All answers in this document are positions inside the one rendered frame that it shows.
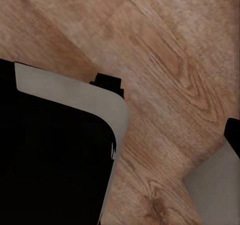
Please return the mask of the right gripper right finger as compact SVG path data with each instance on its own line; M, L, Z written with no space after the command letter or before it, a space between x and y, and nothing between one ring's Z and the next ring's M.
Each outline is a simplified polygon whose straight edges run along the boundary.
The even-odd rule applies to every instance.
M228 119L224 136L240 158L240 119Z

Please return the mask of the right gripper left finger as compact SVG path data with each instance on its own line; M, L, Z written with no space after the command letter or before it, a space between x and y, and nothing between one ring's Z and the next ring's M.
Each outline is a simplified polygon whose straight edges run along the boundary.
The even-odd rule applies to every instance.
M0 178L26 138L22 118L0 123Z

